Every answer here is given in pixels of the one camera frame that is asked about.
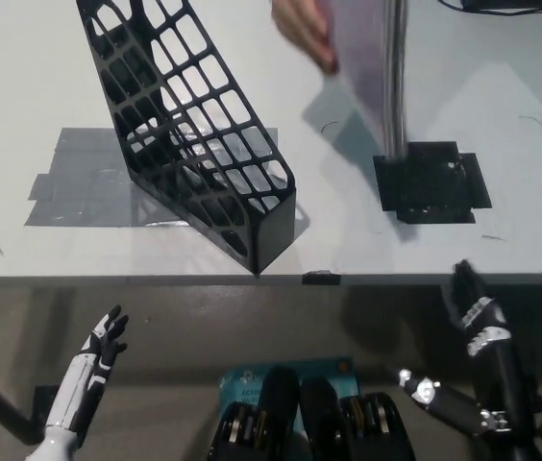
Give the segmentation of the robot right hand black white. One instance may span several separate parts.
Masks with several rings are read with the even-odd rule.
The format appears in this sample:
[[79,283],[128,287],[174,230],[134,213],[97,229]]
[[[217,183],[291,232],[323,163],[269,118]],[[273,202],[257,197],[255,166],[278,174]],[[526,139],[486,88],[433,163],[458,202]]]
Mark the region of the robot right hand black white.
[[534,414],[542,409],[542,399],[527,378],[501,304],[466,259],[454,267],[451,300],[458,311],[475,396],[408,369],[394,373],[399,387],[418,407],[463,434],[533,439]]

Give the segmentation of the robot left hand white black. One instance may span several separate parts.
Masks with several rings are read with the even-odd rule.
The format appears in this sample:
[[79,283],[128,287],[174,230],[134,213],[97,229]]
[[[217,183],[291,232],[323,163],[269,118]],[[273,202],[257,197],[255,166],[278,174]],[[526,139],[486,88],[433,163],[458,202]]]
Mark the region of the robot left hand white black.
[[127,349],[120,341],[129,316],[117,305],[105,314],[72,358],[27,461],[70,461],[83,446],[112,369]]

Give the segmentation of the person's bare hand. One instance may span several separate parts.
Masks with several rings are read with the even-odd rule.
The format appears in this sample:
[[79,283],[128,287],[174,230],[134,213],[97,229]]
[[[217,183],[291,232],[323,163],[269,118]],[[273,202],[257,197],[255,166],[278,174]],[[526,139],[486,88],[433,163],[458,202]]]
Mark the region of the person's bare hand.
[[304,53],[323,74],[337,72],[329,23],[312,0],[273,0],[271,16],[280,34]]

